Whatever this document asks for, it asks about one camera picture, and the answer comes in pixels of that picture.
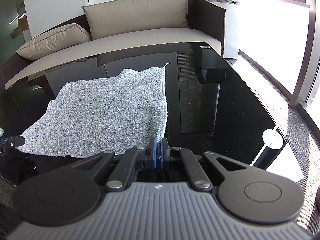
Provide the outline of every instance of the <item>floor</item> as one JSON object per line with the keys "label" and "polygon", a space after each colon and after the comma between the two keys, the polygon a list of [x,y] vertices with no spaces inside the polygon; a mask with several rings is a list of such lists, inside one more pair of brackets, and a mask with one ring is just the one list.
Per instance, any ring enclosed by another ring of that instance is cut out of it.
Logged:
{"label": "floor", "polygon": [[[298,184],[305,192],[305,202],[297,223],[310,234],[320,231],[320,215],[314,208],[320,185],[320,144],[296,110],[288,107],[286,98],[268,79],[242,57],[228,60],[247,82],[278,123],[291,146],[304,174]],[[0,179],[0,202],[12,208],[15,188]]]}

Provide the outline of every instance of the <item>towel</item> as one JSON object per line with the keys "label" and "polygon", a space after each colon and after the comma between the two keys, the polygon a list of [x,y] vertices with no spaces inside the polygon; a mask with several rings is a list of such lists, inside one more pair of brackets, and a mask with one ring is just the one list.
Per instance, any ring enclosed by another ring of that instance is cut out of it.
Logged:
{"label": "towel", "polygon": [[21,135],[21,152],[87,158],[113,150],[123,154],[161,139],[167,122],[165,68],[67,83],[50,101],[46,113]]}

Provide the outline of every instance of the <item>pillow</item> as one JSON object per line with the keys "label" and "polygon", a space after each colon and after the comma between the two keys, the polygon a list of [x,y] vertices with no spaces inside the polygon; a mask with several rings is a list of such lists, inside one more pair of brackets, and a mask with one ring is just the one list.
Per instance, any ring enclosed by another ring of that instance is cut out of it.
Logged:
{"label": "pillow", "polygon": [[188,28],[188,0],[115,0],[82,9],[94,40],[135,31]]}
{"label": "pillow", "polygon": [[21,57],[37,60],[56,51],[91,40],[90,33],[78,24],[72,23],[36,36],[16,52]]}

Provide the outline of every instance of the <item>sofa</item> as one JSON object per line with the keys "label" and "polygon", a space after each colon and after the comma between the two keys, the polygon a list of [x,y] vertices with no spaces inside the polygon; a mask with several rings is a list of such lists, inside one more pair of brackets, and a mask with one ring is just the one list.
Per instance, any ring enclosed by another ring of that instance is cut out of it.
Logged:
{"label": "sofa", "polygon": [[[143,38],[145,38],[145,45],[205,41],[208,38],[211,38],[211,46],[216,49],[219,54],[223,54],[225,9],[215,6],[205,0],[188,0],[187,20],[190,29],[167,28],[118,34],[89,41],[87,42],[88,44],[79,44],[74,46],[75,48],[63,49],[62,51],[47,55],[36,61],[23,58],[19,54],[15,53],[3,66],[0,67],[0,80],[7,90],[15,81],[28,76],[32,72],[36,73],[37,71],[50,68],[50,66],[82,58],[83,55],[80,55],[81,52],[86,52],[85,57],[94,57],[94,53],[90,52],[89,48],[100,48],[100,53],[117,49],[127,49],[128,45],[121,47],[119,44],[131,42],[131,47],[143,46],[144,44],[141,43]],[[78,24],[90,33],[90,27],[86,15],[75,17],[53,27],[50,30],[72,23]]]}

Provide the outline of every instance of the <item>silver bolt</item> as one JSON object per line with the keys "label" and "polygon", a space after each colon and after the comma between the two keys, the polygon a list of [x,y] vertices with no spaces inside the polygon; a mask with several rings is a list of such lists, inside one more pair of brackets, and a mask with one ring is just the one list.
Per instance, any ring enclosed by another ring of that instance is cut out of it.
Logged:
{"label": "silver bolt", "polygon": [[210,182],[206,181],[206,180],[197,180],[195,182],[196,187],[198,188],[208,188],[211,186]]}
{"label": "silver bolt", "polygon": [[155,185],[155,189],[162,189],[163,188],[163,186],[162,185]]}
{"label": "silver bolt", "polygon": [[119,180],[111,180],[107,183],[107,186],[112,189],[122,188],[123,184]]}

